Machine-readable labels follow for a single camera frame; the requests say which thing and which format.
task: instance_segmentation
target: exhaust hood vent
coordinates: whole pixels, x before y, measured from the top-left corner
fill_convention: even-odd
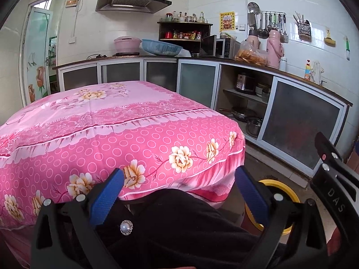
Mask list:
[[[172,5],[168,0],[97,0],[96,11],[134,11],[156,13]]]

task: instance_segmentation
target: frying pan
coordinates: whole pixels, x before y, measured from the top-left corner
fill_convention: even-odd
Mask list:
[[[248,117],[257,116],[257,113],[254,110],[244,107],[233,107],[232,110],[219,108],[218,110],[232,113],[234,118],[241,122],[247,122]]]

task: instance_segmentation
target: blue gripper pad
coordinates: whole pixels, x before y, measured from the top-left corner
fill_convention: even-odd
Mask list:
[[[123,187],[124,181],[123,171],[115,169],[105,182],[95,185],[91,190],[93,192],[95,188],[101,189],[97,192],[94,191],[97,197],[90,201],[90,224],[93,228],[104,223]]]
[[[236,185],[239,188],[256,222],[266,226],[269,222],[269,203],[265,195],[258,189],[256,182],[244,166],[236,169],[234,174]]]

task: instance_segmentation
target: pearl button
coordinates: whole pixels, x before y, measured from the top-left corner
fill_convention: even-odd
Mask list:
[[[120,231],[123,235],[128,236],[132,232],[133,224],[131,221],[124,220],[120,224]]]

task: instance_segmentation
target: wall switch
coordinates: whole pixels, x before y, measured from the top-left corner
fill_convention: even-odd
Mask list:
[[[76,7],[79,0],[68,0],[66,1],[66,8],[68,7]]]

